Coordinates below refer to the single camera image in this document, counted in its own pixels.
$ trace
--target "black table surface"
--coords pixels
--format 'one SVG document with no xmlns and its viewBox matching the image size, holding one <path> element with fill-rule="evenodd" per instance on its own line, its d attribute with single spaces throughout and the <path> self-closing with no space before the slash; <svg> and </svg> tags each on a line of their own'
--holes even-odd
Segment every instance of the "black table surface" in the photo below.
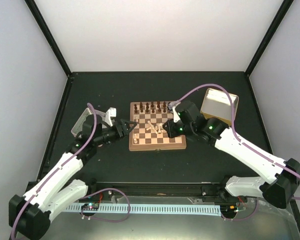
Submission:
<svg viewBox="0 0 300 240">
<path fill-rule="evenodd" d="M 88 102 L 103 112 L 114 107 L 117 118 L 129 120 L 131 102 L 177 100 L 191 89 L 208 83 L 221 85 L 239 96 L 236 131 L 268 151 L 263 123 L 248 81 L 243 72 L 75 73 L 50 157 L 50 168 L 74 140 L 71 129 Z M 202 88 L 187 100 L 200 108 L 205 93 L 206 88 Z M 98 182 L 108 183 L 216 183 L 225 175 L 257 176 L 234 157 L 202 142 L 187 139 L 184 150 L 129 151 L 128 137 L 99 147 L 96 156 L 81 171 Z"/>
</svg>

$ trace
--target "cardboard box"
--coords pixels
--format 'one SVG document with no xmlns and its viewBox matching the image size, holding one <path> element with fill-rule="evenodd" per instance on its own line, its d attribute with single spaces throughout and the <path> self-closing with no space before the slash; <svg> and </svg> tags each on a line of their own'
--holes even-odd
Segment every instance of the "cardboard box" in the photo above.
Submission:
<svg viewBox="0 0 300 240">
<path fill-rule="evenodd" d="M 236 117 L 239 97 L 230 93 L 234 106 L 234 117 Z M 228 96 L 220 90 L 208 88 L 200 109 L 206 119 L 218 118 L 231 126 L 231 105 Z"/>
</svg>

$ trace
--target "white wall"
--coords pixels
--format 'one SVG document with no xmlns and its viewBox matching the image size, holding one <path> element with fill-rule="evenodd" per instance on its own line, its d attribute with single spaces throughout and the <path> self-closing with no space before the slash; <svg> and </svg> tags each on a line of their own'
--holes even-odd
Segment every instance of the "white wall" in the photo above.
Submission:
<svg viewBox="0 0 300 240">
<path fill-rule="evenodd" d="M 283 0 L 36 0 L 72 71 L 245 71 Z"/>
<path fill-rule="evenodd" d="M 8 202 L 37 177 L 66 75 L 24 0 L 0 0 L 0 240 Z"/>
<path fill-rule="evenodd" d="M 290 7 L 250 79 L 274 153 L 300 162 L 300 0 Z M 295 195 L 300 196 L 300 187 Z"/>
</svg>

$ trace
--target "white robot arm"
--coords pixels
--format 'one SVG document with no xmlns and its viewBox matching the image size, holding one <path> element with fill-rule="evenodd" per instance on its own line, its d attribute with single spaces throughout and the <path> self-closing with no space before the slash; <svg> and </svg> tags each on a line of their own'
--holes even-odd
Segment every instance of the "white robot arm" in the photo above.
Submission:
<svg viewBox="0 0 300 240">
<path fill-rule="evenodd" d="M 234 197 L 265 198 L 277 208 L 285 209 L 300 185 L 300 180 L 278 165 L 300 173 L 300 164 L 291 158 L 285 161 L 276 157 L 237 134 L 218 118 L 205 119 L 196 105 L 190 101 L 179 103 L 174 109 L 179 121 L 168 120 L 163 128 L 170 138 L 179 135 L 197 136 L 209 145 L 230 154 L 254 170 L 258 177 L 232 176 L 225 190 Z"/>
<path fill-rule="evenodd" d="M 91 112 L 89 113 L 87 109 L 85 112 L 84 117 L 81 116 L 79 119 L 81 126 L 80 129 L 76 128 L 79 132 L 75 133 L 75 140 L 58 163 L 36 186 L 23 196 L 15 195 L 9 201 L 11 227 L 21 209 L 26 207 L 17 220 L 16 230 L 31 240 L 42 238 L 51 222 L 70 204 L 83 198 L 87 193 L 96 192 L 95 186 L 89 179 L 88 182 L 74 179 L 69 185 L 65 186 L 65 184 L 97 153 L 97 146 L 113 143 L 128 136 L 137 125 L 136 122 L 123 119 L 114 121 L 115 108 L 110 108 L 106 113 L 96 111 L 101 115 L 102 120 L 96 125 L 91 141 L 86 143 L 92 134 L 94 119 Z M 86 147 L 78 152 L 84 144 L 87 144 Z"/>
</svg>

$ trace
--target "wooden chessboard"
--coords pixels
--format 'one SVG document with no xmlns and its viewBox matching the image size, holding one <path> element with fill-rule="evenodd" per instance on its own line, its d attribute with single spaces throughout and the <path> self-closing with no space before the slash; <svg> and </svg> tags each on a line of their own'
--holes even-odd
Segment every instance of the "wooden chessboard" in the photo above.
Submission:
<svg viewBox="0 0 300 240">
<path fill-rule="evenodd" d="M 149 104 L 149 112 L 146 112 L 146 104 Z M 184 135 L 175 138 L 169 138 L 167 132 L 162 128 L 161 133 L 154 129 L 149 129 L 148 121 L 154 127 L 164 124 L 168 119 L 173 119 L 174 115 L 168 112 L 164 102 L 160 102 L 161 111 L 158 111 L 157 102 L 151 107 L 151 102 L 142 102 L 143 112 L 140 111 L 140 102 L 131 102 L 130 104 L 130 120 L 137 122 L 136 127 L 129 136 L 130 151 L 154 151 L 154 150 L 178 150 L 187 147 L 186 137 Z"/>
</svg>

